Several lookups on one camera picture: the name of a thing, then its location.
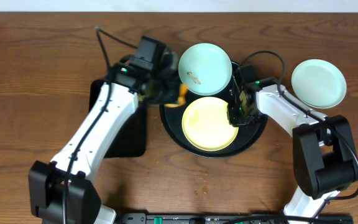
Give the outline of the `light blue plate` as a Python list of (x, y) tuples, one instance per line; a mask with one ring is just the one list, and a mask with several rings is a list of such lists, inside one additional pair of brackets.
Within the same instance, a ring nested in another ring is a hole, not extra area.
[(214, 95), (230, 82), (232, 63), (228, 54), (219, 46), (200, 43), (182, 54), (178, 74), (191, 92), (202, 96)]
[(309, 59), (297, 65), (291, 75), (291, 85), (303, 103), (319, 109), (337, 106), (347, 92), (346, 79), (340, 69), (321, 59)]

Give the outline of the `yellow plate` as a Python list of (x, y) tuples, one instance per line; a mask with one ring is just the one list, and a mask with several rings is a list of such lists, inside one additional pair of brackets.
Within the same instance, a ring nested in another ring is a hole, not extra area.
[(228, 103), (207, 96), (190, 103), (182, 116), (181, 127), (186, 139), (196, 148), (214, 152), (228, 147), (239, 128), (229, 124)]

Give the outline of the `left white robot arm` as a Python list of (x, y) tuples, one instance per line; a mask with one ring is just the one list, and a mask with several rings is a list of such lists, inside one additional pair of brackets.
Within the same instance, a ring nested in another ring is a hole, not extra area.
[(114, 223), (94, 182), (100, 165), (141, 103), (176, 103), (177, 62), (121, 60), (109, 67), (95, 104), (73, 137), (50, 162), (35, 161), (28, 181), (31, 214), (43, 223)]

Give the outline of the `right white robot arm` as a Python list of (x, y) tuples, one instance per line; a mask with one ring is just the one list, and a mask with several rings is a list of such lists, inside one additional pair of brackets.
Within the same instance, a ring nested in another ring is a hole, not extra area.
[(268, 116), (292, 138), (298, 187), (283, 210), (286, 216), (315, 219), (330, 201), (358, 196), (358, 158), (345, 117), (309, 108), (275, 78), (234, 82), (232, 91), (231, 125), (248, 125)]

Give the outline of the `yellow sponge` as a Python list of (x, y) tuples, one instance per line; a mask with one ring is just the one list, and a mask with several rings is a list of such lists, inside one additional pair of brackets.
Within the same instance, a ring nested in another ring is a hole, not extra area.
[(185, 95), (187, 94), (187, 92), (188, 87), (185, 84), (181, 84), (178, 92), (179, 95), (177, 101), (175, 103), (164, 104), (164, 106), (167, 108), (176, 108), (179, 106), (183, 106), (186, 103)]

